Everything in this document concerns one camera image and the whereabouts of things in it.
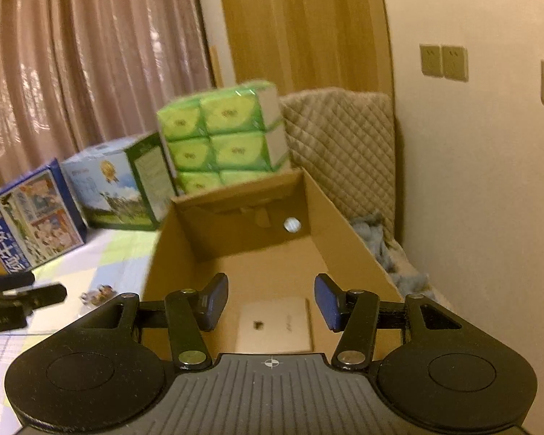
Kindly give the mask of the brown cardboard box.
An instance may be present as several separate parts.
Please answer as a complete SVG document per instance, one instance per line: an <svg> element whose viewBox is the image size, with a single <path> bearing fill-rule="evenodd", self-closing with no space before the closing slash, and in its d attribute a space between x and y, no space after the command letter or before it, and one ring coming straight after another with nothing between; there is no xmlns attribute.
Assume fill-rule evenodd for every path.
<svg viewBox="0 0 544 435"><path fill-rule="evenodd" d="M203 336L212 356L235 351L246 305L283 298L306 299L311 349L331 356L339 336L314 302L320 273L343 290L363 289L384 302L401 299L362 239L303 170L173 199L144 299L201 290L217 273L229 278L229 299L216 329Z"/></svg>

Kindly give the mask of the beige quilted cushion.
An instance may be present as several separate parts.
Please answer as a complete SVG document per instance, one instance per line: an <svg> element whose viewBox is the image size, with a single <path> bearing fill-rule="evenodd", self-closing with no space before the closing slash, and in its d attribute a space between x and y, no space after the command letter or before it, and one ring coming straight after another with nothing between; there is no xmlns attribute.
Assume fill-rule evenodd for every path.
<svg viewBox="0 0 544 435"><path fill-rule="evenodd" d="M395 234L396 146L391 97L340 87L280 98L294 166L304 168L347 219L377 215Z"/></svg>

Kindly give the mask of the green tissue pack bundle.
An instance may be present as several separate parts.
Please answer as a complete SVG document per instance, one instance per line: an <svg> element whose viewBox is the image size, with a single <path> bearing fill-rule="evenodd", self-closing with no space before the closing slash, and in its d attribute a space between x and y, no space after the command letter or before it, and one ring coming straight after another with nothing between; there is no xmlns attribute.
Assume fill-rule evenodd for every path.
<svg viewBox="0 0 544 435"><path fill-rule="evenodd" d="M277 87L250 80L179 97L157 112L178 192L199 194L290 167Z"/></svg>

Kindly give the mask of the checkered bed sheet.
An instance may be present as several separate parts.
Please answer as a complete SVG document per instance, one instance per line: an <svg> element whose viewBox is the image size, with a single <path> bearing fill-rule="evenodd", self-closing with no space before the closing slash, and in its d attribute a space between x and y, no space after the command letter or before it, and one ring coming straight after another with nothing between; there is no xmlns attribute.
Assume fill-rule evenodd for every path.
<svg viewBox="0 0 544 435"><path fill-rule="evenodd" d="M8 366L21 352L90 311L80 299L82 294L108 285L119 294L140 295L157 238L156 232L93 231L86 245L34 270L38 286L61 283L67 298L38 310L26 328L0 334L0 434L13 434L20 427L4 393Z"/></svg>

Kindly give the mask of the pink curtain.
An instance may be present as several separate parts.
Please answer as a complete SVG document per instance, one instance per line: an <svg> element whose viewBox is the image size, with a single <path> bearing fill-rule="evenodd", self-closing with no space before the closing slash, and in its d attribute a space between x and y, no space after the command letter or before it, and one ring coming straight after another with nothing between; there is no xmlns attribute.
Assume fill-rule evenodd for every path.
<svg viewBox="0 0 544 435"><path fill-rule="evenodd" d="M199 0L0 0L0 186L211 85Z"/></svg>

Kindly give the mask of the grey towel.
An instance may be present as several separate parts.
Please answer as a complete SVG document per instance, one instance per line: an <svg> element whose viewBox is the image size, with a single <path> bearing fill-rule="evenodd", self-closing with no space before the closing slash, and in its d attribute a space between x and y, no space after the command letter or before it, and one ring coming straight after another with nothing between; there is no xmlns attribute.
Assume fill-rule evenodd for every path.
<svg viewBox="0 0 544 435"><path fill-rule="evenodd" d="M399 243L386 238L384 217L380 212L353 219L350 224L403 298L420 294L436 301L428 276L410 264Z"/></svg>

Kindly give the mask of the double wall socket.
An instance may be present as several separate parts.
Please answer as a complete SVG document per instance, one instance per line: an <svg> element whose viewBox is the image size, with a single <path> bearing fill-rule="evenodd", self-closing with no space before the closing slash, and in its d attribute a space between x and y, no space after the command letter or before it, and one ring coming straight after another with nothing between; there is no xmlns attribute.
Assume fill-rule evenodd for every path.
<svg viewBox="0 0 544 435"><path fill-rule="evenodd" d="M421 73L466 83L469 80L468 50L463 46L420 45Z"/></svg>

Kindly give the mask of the blue milk carton box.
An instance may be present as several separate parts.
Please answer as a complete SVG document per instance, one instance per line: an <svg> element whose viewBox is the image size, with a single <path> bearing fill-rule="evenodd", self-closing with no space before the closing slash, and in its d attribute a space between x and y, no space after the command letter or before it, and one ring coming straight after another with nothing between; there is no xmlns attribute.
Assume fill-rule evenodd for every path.
<svg viewBox="0 0 544 435"><path fill-rule="evenodd" d="M34 269L80 248L86 236L58 160L0 188L0 262L9 273Z"/></svg>

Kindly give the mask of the wooden door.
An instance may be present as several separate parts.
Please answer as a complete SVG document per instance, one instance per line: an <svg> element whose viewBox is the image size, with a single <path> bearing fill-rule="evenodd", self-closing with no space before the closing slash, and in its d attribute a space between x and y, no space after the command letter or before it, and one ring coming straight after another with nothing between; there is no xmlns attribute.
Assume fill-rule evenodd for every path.
<svg viewBox="0 0 544 435"><path fill-rule="evenodd" d="M222 0L236 81L393 92L384 0Z"/></svg>

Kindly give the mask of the cow picture milk box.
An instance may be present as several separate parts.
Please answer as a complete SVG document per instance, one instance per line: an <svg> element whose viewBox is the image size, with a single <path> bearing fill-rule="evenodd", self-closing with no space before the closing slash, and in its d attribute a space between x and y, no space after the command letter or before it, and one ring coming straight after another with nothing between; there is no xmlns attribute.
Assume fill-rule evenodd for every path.
<svg viewBox="0 0 544 435"><path fill-rule="evenodd" d="M154 231L176 195L156 132L87 147L61 168L91 228Z"/></svg>

